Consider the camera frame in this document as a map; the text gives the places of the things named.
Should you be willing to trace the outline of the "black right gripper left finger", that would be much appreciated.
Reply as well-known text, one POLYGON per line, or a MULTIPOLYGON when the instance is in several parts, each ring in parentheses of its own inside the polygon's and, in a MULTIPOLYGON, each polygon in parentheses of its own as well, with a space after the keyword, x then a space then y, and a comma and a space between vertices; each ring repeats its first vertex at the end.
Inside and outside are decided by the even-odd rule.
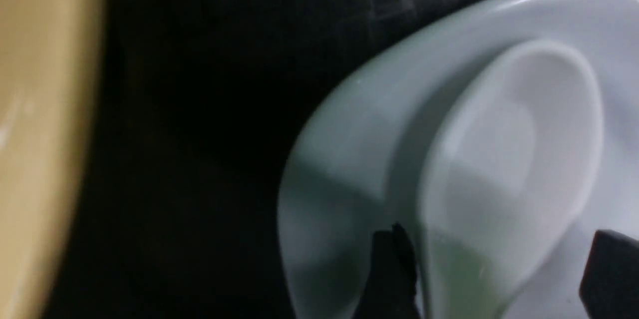
POLYGON ((419 319, 417 261, 406 229, 399 223, 375 231, 370 268, 354 310, 355 319, 419 319))

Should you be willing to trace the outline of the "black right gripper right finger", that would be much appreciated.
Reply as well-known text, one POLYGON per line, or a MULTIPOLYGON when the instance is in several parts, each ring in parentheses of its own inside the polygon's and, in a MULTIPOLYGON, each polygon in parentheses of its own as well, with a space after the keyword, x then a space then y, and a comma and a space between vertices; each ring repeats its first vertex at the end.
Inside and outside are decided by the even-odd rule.
POLYGON ((579 287, 590 319, 639 317, 639 243, 613 230, 597 230, 579 287))

